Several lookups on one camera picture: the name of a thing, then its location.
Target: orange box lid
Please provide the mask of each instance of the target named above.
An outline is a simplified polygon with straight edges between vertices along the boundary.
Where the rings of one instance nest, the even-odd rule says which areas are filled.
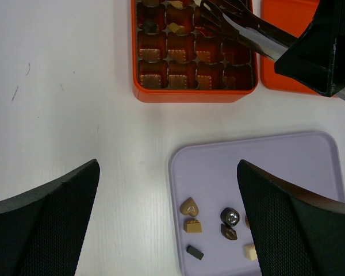
[[[262,0],[261,18],[300,37],[312,22],[318,4],[319,0]],[[296,80],[276,74],[271,60],[261,56],[260,65],[260,79],[267,88],[316,94]]]

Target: white table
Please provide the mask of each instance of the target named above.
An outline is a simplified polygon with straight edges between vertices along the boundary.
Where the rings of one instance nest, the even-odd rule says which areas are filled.
[[[130,10],[129,0],[0,0],[0,200],[97,158],[77,275],[180,275],[167,164],[184,145],[326,131],[345,183],[340,99],[259,85],[233,104],[139,102]]]

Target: lavender tray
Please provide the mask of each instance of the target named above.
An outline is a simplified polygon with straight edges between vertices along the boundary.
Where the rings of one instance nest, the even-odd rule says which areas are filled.
[[[309,132],[186,147],[170,163],[172,208],[179,261],[184,276],[261,275],[259,263],[244,257],[243,246],[253,242],[244,222],[245,210],[236,180],[236,166],[245,159],[256,166],[322,196],[345,202],[339,154],[334,139],[324,132]],[[189,217],[179,212],[192,197],[200,213],[196,217],[203,233],[186,233]],[[241,220],[235,230],[238,240],[220,232],[220,213],[235,208]],[[191,245],[205,255],[189,255]]]

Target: black tongs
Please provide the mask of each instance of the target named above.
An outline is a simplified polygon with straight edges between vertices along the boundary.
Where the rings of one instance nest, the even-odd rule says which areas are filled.
[[[320,0],[297,39],[255,16],[240,0],[202,0],[205,27],[275,62],[275,72],[320,95],[345,100],[345,0]]]

